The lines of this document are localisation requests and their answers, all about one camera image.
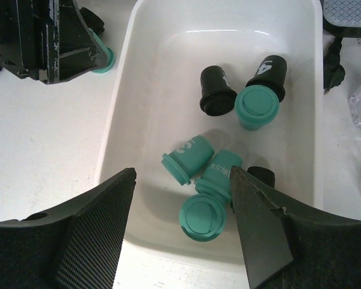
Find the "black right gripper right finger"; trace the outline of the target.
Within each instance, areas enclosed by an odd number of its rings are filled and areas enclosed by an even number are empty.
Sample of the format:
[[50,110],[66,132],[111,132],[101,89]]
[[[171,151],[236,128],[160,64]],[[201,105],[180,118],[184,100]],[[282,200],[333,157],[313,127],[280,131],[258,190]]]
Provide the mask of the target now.
[[361,288],[361,220],[302,203],[237,166],[230,188],[250,288]]

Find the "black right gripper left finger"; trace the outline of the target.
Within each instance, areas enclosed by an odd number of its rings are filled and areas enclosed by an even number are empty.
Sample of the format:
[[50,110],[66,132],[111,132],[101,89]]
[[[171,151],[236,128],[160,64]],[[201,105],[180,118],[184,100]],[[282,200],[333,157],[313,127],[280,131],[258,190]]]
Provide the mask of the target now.
[[0,222],[0,288],[112,288],[136,171],[23,220]]

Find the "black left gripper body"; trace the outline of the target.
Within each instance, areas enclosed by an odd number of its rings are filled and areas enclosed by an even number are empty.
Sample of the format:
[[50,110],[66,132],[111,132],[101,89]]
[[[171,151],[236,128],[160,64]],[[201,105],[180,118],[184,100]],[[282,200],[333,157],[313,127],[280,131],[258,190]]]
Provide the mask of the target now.
[[0,71],[44,84],[70,81],[100,64],[104,21],[76,1],[0,1]]

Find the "white storage basket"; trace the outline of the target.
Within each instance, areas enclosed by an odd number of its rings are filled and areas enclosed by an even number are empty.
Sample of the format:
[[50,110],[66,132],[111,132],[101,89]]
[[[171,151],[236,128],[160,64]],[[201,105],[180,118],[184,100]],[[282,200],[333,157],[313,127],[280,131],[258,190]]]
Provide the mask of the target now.
[[[239,92],[268,55],[288,64],[277,117],[246,131],[234,112],[200,109],[200,74],[221,66]],[[246,164],[276,174],[278,190],[321,208],[322,9],[318,1],[138,1],[131,13],[96,169],[104,182],[133,167],[136,186],[123,246],[149,255],[228,272],[245,270],[235,216],[202,243],[188,238],[179,210],[191,185],[179,185],[161,164],[191,137],[212,133],[216,150],[237,141]]]

